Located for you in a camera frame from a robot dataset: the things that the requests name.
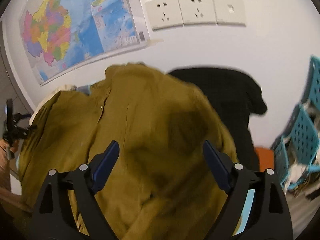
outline wall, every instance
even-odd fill
[[[143,8],[146,1],[141,0]],[[25,2],[12,0],[3,21],[12,72],[32,107],[58,85],[103,79],[105,68],[115,63],[143,61],[164,72],[188,65],[231,66],[252,75],[262,87],[268,113],[252,117],[250,129],[255,145],[268,147],[301,98],[310,55],[320,56],[320,16],[310,0],[244,0],[246,28],[202,25],[152,32],[147,22],[151,38],[164,42],[83,66],[40,87],[19,34]]]

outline white switch plate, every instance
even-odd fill
[[[246,25],[243,0],[213,0],[218,24]]]
[[[152,0],[146,9],[152,30],[183,25],[178,0]]]
[[[184,24],[216,23],[213,0],[179,0]]]

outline colorful map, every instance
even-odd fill
[[[20,29],[40,84],[91,57],[139,43],[127,0],[28,0]]]

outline person's hand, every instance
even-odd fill
[[[4,139],[0,140],[0,147],[6,151],[7,147],[8,147],[9,143],[7,141],[5,141]],[[18,151],[18,147],[19,147],[19,140],[15,140],[12,147],[10,148],[10,150],[15,153]]]

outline brown garment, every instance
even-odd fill
[[[226,194],[202,156],[209,139],[235,162],[233,140],[194,85],[144,65],[111,66],[90,96],[61,91],[36,115],[20,156],[33,206],[50,169],[76,169],[115,140],[119,159],[97,202],[122,240],[203,239]],[[70,195],[77,226],[87,233]]]

